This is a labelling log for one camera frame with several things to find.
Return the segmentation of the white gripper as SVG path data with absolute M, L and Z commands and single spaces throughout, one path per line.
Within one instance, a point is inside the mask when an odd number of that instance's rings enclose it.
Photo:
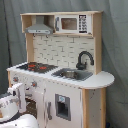
M 26 100 L 25 100 L 25 89 L 22 83 L 14 84 L 12 87 L 8 88 L 11 94 L 15 94 L 18 97 L 19 112 L 23 113 L 26 111 Z

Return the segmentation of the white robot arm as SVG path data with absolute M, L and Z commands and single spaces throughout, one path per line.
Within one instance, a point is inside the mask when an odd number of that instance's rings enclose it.
M 24 85 L 14 84 L 0 95 L 0 128 L 39 128 L 36 118 L 25 111 Z

